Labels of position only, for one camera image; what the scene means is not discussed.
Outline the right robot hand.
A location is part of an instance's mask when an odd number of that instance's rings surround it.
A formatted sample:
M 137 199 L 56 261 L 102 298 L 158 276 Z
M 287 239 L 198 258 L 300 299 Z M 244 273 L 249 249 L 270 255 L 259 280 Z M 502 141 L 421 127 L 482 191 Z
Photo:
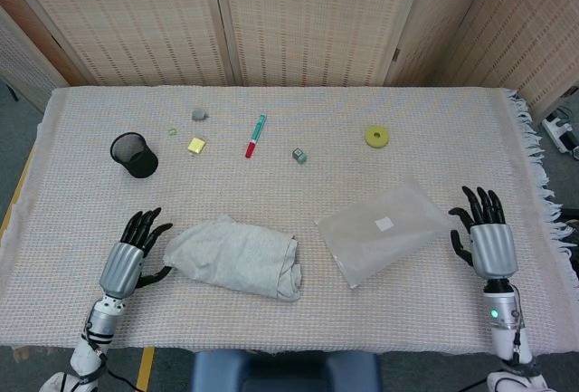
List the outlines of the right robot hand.
M 467 186 L 461 190 L 468 199 L 470 212 L 453 207 L 448 214 L 462 222 L 470 238 L 470 249 L 464 247 L 459 231 L 452 229 L 453 251 L 487 281 L 510 278 L 518 271 L 516 247 L 498 195 L 480 186 L 476 191 Z

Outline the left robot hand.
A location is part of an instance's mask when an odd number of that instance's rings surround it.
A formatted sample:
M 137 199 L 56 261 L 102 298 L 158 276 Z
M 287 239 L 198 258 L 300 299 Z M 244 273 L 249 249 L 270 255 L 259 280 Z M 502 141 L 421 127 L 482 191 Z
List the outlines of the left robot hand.
M 138 211 L 128 220 L 119 241 L 110 250 L 100 276 L 100 288 L 106 296 L 124 300 L 136 289 L 161 282 L 173 270 L 171 266 L 165 265 L 154 274 L 142 273 L 144 261 L 157 238 L 173 226 L 172 223 L 166 223 L 152 227 L 161 212 L 161 207 Z

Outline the white clothes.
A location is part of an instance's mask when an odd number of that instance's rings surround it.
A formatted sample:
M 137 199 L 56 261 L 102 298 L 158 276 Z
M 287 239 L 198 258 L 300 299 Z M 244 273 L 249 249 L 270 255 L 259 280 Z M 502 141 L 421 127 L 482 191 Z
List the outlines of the white clothes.
M 292 234 L 220 215 L 173 238 L 164 264 L 196 282 L 297 301 L 302 279 L 298 246 Z

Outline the translucent plastic bag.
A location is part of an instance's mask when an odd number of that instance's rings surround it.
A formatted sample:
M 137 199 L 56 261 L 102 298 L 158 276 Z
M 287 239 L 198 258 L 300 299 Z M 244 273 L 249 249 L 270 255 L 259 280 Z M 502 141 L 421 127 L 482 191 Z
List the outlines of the translucent plastic bag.
M 324 216 L 316 225 L 352 289 L 451 230 L 450 218 L 413 180 Z

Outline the black mesh pen cup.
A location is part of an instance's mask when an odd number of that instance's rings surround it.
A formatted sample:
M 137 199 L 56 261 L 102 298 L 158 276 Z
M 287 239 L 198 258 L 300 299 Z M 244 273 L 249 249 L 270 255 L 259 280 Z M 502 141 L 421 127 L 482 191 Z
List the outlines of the black mesh pen cup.
M 137 132 L 126 132 L 116 137 L 110 145 L 109 153 L 134 178 L 147 178 L 157 171 L 157 155 Z

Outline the yellow floor tape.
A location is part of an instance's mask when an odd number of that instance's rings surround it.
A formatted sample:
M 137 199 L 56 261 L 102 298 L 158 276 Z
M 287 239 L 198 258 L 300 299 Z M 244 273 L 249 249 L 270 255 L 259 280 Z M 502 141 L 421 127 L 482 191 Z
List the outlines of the yellow floor tape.
M 155 356 L 155 348 L 144 348 L 141 353 L 141 360 L 139 364 L 137 376 L 137 388 L 147 391 L 149 380 L 151 377 L 153 361 Z

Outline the white device on floor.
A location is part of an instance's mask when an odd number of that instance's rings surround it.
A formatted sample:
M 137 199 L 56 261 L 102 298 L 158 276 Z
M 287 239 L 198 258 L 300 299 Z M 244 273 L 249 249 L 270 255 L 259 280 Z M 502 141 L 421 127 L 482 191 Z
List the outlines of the white device on floor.
M 568 154 L 579 161 L 579 138 L 574 134 L 571 123 L 558 115 L 558 110 L 547 115 L 541 125 L 561 154 Z

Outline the white woven tablecloth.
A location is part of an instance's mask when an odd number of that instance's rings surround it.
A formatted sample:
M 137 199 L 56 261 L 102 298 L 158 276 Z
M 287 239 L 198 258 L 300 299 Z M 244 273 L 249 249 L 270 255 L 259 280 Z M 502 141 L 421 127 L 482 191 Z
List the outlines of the white woven tablecloth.
M 193 121 L 196 108 L 209 117 Z M 134 178 L 112 159 L 111 143 L 126 132 L 157 155 L 150 177 Z M 187 150 L 193 137 L 206 141 L 199 155 Z M 468 204 L 463 186 L 498 194 L 515 238 L 513 281 L 531 349 L 579 351 L 579 281 L 540 155 L 526 103 L 504 89 L 55 90 L 0 243 L 0 346 L 74 346 L 126 222 L 161 207 L 158 222 L 173 226 L 146 272 L 162 266 L 170 239 L 229 215 L 297 239 L 301 296 L 275 301 L 171 272 L 128 299 L 117 347 L 488 352 L 483 282 L 448 235 L 355 289 L 320 235 L 318 219 L 413 180 L 442 211 Z

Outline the green red marker pen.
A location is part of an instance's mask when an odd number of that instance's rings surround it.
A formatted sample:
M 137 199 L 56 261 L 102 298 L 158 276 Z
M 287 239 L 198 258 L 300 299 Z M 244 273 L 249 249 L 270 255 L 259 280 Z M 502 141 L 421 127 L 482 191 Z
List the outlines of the green red marker pen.
M 260 117 L 255 125 L 255 128 L 253 130 L 252 137 L 251 137 L 251 139 L 248 143 L 247 149 L 245 151 L 245 157 L 246 158 L 252 157 L 252 154 L 255 150 L 256 144 L 260 138 L 261 131 L 265 125 L 266 119 L 267 119 L 267 116 L 265 114 L 260 115 Z

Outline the wooden folding screen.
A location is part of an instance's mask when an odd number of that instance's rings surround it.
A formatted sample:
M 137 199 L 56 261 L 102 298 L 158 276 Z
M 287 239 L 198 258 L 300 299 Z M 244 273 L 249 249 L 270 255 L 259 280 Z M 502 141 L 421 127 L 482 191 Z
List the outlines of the wooden folding screen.
M 70 85 L 481 86 L 543 117 L 579 0 L 0 0 Z

